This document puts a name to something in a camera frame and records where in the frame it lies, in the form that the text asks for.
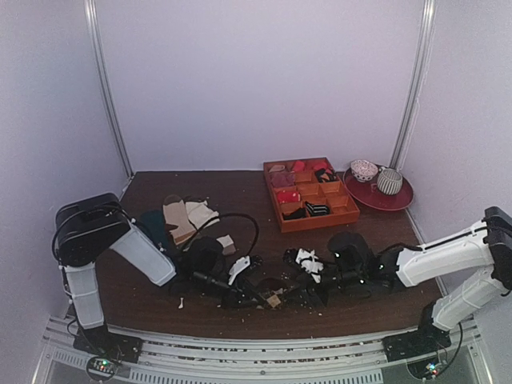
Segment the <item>purple rolled sock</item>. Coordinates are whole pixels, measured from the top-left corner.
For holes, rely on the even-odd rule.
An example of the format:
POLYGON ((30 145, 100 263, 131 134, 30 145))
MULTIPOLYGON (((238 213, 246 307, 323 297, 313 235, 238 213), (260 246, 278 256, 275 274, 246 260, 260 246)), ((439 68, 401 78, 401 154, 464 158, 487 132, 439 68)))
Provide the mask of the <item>purple rolled sock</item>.
POLYGON ((269 174, 273 188, 286 188, 295 185, 295 174, 291 172, 273 172, 269 174))

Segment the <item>striped beige brown sock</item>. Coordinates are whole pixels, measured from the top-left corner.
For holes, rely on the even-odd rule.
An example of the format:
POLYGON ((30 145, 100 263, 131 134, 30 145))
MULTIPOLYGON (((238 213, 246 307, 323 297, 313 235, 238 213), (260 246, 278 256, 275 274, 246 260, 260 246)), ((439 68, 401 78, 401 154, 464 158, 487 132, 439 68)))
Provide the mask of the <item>striped beige brown sock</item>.
POLYGON ((166 229, 176 246, 184 244, 198 230, 189 222, 185 202, 177 195, 168 195, 162 205, 166 229))

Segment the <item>brown argyle sock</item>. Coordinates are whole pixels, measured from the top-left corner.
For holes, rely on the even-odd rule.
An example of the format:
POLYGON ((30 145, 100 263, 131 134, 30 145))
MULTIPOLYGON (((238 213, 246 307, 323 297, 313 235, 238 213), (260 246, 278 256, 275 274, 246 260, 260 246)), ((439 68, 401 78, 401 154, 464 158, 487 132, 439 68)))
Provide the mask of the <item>brown argyle sock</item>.
POLYGON ((264 278, 256 285, 257 291, 262 296, 262 307, 268 310, 276 310, 282 306, 281 296, 284 295, 287 285, 278 278, 264 278))

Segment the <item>wooden compartment tray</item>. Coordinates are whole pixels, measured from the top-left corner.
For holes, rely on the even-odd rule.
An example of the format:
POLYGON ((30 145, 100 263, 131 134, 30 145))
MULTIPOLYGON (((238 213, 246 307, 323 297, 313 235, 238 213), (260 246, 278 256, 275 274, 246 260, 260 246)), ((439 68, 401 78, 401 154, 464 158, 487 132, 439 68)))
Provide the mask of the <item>wooden compartment tray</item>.
POLYGON ((263 172, 274 212, 283 233, 348 225, 359 219, 360 209, 348 193, 328 158, 302 158, 265 162, 263 172), (321 168, 332 169, 338 180, 336 182, 319 183, 314 172, 321 168), (295 185, 286 188, 273 188, 270 184, 269 174, 282 171, 295 174, 295 185), (301 195, 301 201, 279 204, 276 194, 280 190, 298 191, 301 195), (326 216, 311 217, 306 211, 305 202, 327 204, 331 213, 326 216))

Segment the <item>aluminium front rail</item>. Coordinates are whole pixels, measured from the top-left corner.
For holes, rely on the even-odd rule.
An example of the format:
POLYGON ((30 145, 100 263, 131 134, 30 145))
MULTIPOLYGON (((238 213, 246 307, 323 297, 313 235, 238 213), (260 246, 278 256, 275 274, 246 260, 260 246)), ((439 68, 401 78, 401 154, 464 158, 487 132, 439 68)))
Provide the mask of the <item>aluminium front rail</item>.
MULTIPOLYGON (((50 318, 42 352, 29 383, 94 383, 87 375, 90 354, 73 348, 71 321, 50 318)), ((337 338, 236 340, 200 338, 112 326, 142 339, 138 362, 124 362, 106 383, 498 383, 485 359, 476 322, 463 323, 463 341, 448 370, 432 380, 416 379, 413 362, 424 354, 391 362, 384 337, 403 331, 337 338)))

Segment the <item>right aluminium frame post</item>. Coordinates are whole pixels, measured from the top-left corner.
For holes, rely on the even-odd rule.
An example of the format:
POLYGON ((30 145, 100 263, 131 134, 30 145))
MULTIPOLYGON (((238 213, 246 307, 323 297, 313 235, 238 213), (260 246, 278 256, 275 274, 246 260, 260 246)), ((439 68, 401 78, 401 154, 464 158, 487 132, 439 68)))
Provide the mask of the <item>right aluminium frame post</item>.
POLYGON ((406 161, 410 140, 412 139, 414 131, 416 113, 419 108, 419 97, 428 71, 431 42, 434 33, 435 12, 436 1, 425 0, 423 2, 418 44, 405 109, 402 114, 398 136, 390 160, 390 167, 398 171, 403 169, 406 161))

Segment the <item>black red rolled sock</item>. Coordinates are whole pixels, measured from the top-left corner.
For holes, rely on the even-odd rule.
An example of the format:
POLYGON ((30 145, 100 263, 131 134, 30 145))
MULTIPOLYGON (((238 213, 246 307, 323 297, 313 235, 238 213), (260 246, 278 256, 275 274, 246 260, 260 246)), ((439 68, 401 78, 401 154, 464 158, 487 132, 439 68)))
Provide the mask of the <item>black red rolled sock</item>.
POLYGON ((335 172, 329 168, 318 169, 314 172, 314 175, 319 183, 336 182, 338 180, 335 172))

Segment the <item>black white striped rolled sock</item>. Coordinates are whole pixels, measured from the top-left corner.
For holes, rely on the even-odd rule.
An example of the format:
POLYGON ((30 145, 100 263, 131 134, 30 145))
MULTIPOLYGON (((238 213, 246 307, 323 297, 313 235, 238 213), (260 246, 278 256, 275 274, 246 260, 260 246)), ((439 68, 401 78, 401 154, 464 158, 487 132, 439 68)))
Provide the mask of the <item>black white striped rolled sock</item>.
POLYGON ((304 203, 308 215, 311 217, 326 216, 331 213, 327 204, 313 204, 311 202, 304 203))

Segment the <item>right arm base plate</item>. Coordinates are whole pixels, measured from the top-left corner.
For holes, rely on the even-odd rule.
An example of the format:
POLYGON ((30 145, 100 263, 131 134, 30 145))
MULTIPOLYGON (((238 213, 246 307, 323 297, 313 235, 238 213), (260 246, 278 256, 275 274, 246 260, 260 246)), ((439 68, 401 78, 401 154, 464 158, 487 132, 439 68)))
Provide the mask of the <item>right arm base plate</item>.
POLYGON ((434 326, 384 337, 383 349, 388 362, 415 358, 451 346, 450 332, 434 326))

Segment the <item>aluminium frame post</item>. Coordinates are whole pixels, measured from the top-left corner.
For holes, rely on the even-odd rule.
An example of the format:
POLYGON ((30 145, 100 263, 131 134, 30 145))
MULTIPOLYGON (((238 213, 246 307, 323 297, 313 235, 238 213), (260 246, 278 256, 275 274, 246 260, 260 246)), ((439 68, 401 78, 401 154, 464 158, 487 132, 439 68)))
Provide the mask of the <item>aluminium frame post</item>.
POLYGON ((117 111, 115 109, 114 98, 110 87, 109 77, 106 68, 106 60, 102 47, 101 32, 98 23, 98 12, 96 1, 85 0, 84 9, 86 16, 86 24, 93 49, 96 71, 101 89, 102 102, 105 108, 107 122, 110 131, 114 137, 114 144, 121 160, 124 173, 128 179, 134 176, 134 170, 131 165, 126 144, 122 136, 121 128, 118 121, 117 111))
POLYGON ((398 171, 403 169, 406 161, 410 140, 412 139, 414 131, 416 113, 419 108, 419 97, 428 71, 431 42, 434 33, 435 12, 436 1, 425 0, 423 2, 418 44, 405 109, 402 114, 398 136, 390 160, 390 167, 398 171))

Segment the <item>dotted white bowl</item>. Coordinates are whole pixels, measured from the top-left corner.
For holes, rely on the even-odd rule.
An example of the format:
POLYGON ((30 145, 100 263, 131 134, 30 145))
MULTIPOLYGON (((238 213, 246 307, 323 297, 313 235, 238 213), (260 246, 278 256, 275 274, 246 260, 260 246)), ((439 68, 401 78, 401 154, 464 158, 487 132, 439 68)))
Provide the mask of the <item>dotted white bowl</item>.
POLYGON ((350 164, 350 170, 359 182, 368 182, 379 172, 379 168, 374 163, 365 159, 353 160, 350 164))

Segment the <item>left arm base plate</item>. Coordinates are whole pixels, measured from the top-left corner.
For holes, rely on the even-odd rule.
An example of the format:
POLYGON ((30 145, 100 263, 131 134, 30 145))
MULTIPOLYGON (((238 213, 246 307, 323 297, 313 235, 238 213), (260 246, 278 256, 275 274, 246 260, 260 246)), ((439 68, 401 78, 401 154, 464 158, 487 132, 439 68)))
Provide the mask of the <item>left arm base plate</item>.
POLYGON ((140 338, 112 333, 102 325, 92 329, 79 327, 73 347, 109 360, 137 363, 142 344, 140 338))

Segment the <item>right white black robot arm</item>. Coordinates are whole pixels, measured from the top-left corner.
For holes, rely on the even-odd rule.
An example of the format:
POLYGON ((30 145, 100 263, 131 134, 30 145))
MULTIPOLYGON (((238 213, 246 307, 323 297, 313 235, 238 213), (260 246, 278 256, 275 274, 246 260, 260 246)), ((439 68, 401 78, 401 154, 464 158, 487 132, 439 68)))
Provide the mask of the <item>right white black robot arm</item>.
POLYGON ((497 206, 483 219, 437 241, 420 245, 395 243, 374 253, 359 233, 341 232, 327 244, 332 261, 312 250, 288 249, 283 260, 305 278, 301 295, 314 306, 323 304, 333 288, 357 286, 369 292, 397 292, 463 270, 472 270, 459 287, 423 310, 410 346, 428 352, 461 320, 497 296, 511 292, 511 217, 497 206))

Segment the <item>striped white cup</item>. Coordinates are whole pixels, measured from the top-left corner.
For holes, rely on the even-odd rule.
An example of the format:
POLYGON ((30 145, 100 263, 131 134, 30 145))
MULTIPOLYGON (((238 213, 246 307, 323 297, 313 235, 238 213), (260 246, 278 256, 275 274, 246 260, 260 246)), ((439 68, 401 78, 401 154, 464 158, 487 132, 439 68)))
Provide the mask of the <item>striped white cup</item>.
POLYGON ((385 195, 396 195, 402 188, 403 176, 394 169, 381 168, 377 178, 377 188, 385 195))

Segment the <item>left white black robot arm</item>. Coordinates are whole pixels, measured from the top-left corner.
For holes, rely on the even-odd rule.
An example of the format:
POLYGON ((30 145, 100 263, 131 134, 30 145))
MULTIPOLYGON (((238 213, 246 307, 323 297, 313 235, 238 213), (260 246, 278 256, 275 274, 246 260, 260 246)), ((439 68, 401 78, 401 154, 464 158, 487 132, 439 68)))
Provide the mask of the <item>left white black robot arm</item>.
POLYGON ((260 235, 247 214, 220 214, 205 202, 184 202, 171 195, 158 210, 131 216, 113 194, 100 194, 63 206, 56 214, 52 251, 63 274, 66 294, 74 307, 83 340, 98 355, 107 355, 115 339, 107 332, 98 266, 117 256, 148 283, 172 295, 191 290, 218 294, 230 306, 256 299, 246 276, 259 267, 260 257, 244 254, 233 262, 230 236, 201 234, 224 219, 248 220, 254 228, 249 248, 260 235))

